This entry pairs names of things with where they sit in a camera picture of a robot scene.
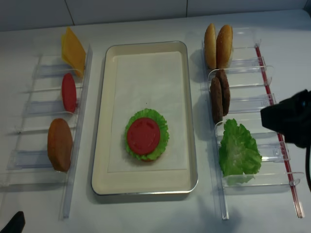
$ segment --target red strip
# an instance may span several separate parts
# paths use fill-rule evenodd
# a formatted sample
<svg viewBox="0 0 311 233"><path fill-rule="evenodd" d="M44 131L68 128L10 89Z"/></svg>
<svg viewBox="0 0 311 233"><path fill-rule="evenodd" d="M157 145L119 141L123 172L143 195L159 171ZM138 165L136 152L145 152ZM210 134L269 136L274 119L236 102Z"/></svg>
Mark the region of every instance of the red strip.
<svg viewBox="0 0 311 233"><path fill-rule="evenodd" d="M257 57L259 59L259 65L263 66L264 63L263 63L262 58L261 58L261 53L260 53L258 44L255 45L255 50L256 50ZM261 68L261 73L262 73L263 81L265 83L266 92L267 92L267 94L271 94L271 90L270 90L268 79L267 79L267 74L266 74L264 67ZM273 100L270 99L270 105L273 105L273 104L274 104ZM284 143L283 136L281 134L278 133L277 137L278 137L278 140L281 144ZM282 147L282 154L283 154L283 158L284 158L284 164L286 167L286 171L288 173L291 173L292 169L291 169L290 162L288 161L288 154L287 154L287 151L283 149L283 147ZM294 182L294 177L292 174L288 174L288 180L290 183ZM292 195L293 195L293 200L294 200L294 205L295 205L297 216L298 216L298 218L303 218L303 212L302 212L302 209L300 206L296 186L291 185L291 191L292 191Z"/></svg>

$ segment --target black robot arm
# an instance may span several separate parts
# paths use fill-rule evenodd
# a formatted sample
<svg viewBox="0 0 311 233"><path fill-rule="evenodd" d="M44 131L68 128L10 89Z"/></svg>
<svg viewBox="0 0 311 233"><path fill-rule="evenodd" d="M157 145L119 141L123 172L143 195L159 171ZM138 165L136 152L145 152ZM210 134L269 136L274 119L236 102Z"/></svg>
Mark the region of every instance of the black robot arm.
<svg viewBox="0 0 311 233"><path fill-rule="evenodd" d="M311 191L310 146L311 146L311 92L304 90L260 111L262 126L285 137L285 142L294 143L306 150L306 177Z"/></svg>

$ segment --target cheese slice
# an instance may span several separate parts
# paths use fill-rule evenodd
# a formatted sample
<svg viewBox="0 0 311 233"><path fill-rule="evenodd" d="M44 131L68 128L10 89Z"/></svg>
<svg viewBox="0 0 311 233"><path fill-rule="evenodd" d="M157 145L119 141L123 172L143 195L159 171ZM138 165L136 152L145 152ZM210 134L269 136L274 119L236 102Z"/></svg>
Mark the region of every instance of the cheese slice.
<svg viewBox="0 0 311 233"><path fill-rule="evenodd" d="M67 27L66 34L62 35L62 59L72 68L77 69L76 75L83 78L86 52L69 27Z"/></svg>

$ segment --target tray rim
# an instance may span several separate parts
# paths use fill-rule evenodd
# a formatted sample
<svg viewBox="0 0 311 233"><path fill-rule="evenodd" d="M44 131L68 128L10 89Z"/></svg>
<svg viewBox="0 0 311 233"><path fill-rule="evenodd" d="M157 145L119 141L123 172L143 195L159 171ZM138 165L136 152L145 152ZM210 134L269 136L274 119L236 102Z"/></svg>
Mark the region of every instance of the tray rim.
<svg viewBox="0 0 311 233"><path fill-rule="evenodd" d="M187 190L175 190L175 191L154 191L154 192L128 192L128 193L107 193L107 194L99 194L95 191L94 187L93 187L93 170L94 170L94 164L95 164L95 151L96 151L96 143L95 143L95 148L94 148L94 159L93 159L93 165L92 165L92 175L91 175L91 188L93 190L93 192L97 195L97 196L128 196L128 195L166 195L166 194L189 194L190 192L192 192L197 184L198 184L198 169L197 169L197 158L196 158L196 148L195 148L195 138L194 138L194 128L193 128L193 112L192 112L192 99L191 99L191 86L190 86L190 75L189 75L189 63L188 63L188 48L187 45L179 40L174 40L174 41L162 41L162 42L152 42L152 43L132 43L132 44L118 44L118 45L112 45L110 46L106 53L105 53L105 58L103 59L103 63L104 63L104 70L103 70L103 76L102 78L102 82L103 84L101 84L101 96L103 94L103 86L104 86L104 74L105 74L105 70L106 70L106 56L109 52L109 50L113 47L119 47L119 46L140 46L140 45L156 45L156 44L166 44L166 43L181 43L186 50L186 63L187 63L187 75L188 75L188 85L189 85L189 101L190 101L190 121L192 124L192 137L191 140L193 140L193 151L194 151L194 158L193 158L193 162L194 162L194 168L195 168L195 182L193 183L193 185L190 187L190 189ZM100 103L99 103L99 108L101 107L101 102L102 102L102 98L100 99ZM99 125L99 116L100 116L100 111L98 112L98 120L97 120L97 131L96 131L96 139L97 139L97 134L98 134L98 125Z"/></svg>

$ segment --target hamburger bun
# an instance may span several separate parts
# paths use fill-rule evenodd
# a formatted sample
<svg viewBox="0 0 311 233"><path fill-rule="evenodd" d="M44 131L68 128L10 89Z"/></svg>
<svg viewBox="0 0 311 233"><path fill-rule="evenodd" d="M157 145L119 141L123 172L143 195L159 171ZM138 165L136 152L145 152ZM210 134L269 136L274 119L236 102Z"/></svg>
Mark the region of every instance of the hamburger bun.
<svg viewBox="0 0 311 233"><path fill-rule="evenodd" d="M222 88L218 78L213 78L210 85L210 97L212 102L212 115L214 123L223 120Z"/></svg>
<svg viewBox="0 0 311 233"><path fill-rule="evenodd" d="M204 55L207 66L216 69L216 31L214 24L210 24L204 36Z"/></svg>
<svg viewBox="0 0 311 233"><path fill-rule="evenodd" d="M229 107L230 107L230 89L229 89L227 75L225 74L225 70L220 69L216 72L215 76L216 78L219 79L220 86L222 88L223 116L226 116L229 112Z"/></svg>
<svg viewBox="0 0 311 233"><path fill-rule="evenodd" d="M48 157L55 170L69 170L72 144L68 123L62 118L53 120L48 134Z"/></svg>
<svg viewBox="0 0 311 233"><path fill-rule="evenodd" d="M216 60L217 68L223 69L229 66L232 53L233 31L230 25L224 25L217 36L216 41Z"/></svg>

